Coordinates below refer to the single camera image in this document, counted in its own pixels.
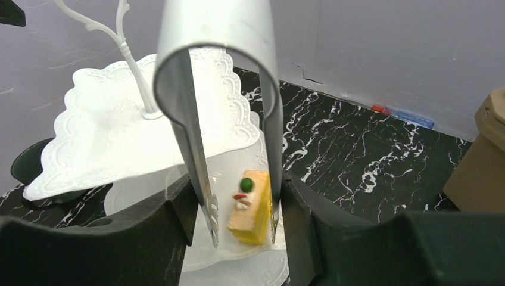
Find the cake slice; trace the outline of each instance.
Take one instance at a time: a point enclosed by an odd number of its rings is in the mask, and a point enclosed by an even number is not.
[[[233,198],[235,204],[228,229],[242,243],[263,245],[272,215],[268,171],[245,171]]]

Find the brown container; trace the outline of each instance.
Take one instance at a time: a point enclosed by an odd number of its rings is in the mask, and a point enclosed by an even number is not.
[[[461,211],[505,212],[505,87],[486,98],[475,122],[480,134],[444,193]]]

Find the marble tabletop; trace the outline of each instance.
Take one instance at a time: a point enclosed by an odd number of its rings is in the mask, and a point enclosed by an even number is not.
[[[258,75],[235,72],[252,111],[263,118]],[[457,210],[442,187],[469,142],[285,82],[280,91],[283,168],[317,193],[374,222],[405,210]],[[47,201],[34,210],[22,203],[24,186],[19,185],[0,197],[0,215],[55,228],[85,225],[105,216],[103,203],[111,186],[46,209]]]

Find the gray wall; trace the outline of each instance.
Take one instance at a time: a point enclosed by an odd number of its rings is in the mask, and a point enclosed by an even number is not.
[[[77,69],[122,60],[114,42],[87,32],[51,1],[15,0],[27,27],[0,26],[0,195],[26,147],[52,123]],[[117,0],[66,0],[110,27]],[[162,0],[129,0],[125,34],[135,58],[155,52]],[[505,1],[272,0],[280,78],[430,117],[436,130],[473,139],[473,113],[505,85]],[[238,66],[254,69],[244,59]]]

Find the black object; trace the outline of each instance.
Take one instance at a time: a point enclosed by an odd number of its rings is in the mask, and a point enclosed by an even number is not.
[[[375,225],[286,172],[281,199],[293,286],[505,285],[505,214],[410,212]],[[184,176],[85,227],[1,218],[0,277],[16,285],[177,285],[197,209]]]
[[[28,186],[42,173],[42,163],[40,162],[40,157],[42,156],[42,151],[54,138],[45,139],[39,141],[32,146],[26,148],[17,158],[14,160],[11,166],[11,175],[14,179],[20,181],[23,185]],[[57,195],[51,198],[53,203],[62,204],[73,201],[88,190],[68,192],[65,194]],[[46,205],[44,207],[38,206],[38,202],[30,202],[27,200],[23,201],[23,205],[32,210],[39,210],[41,208],[48,209],[54,205]]]
[[[23,9],[12,0],[0,0],[0,24],[25,27],[26,17]]]

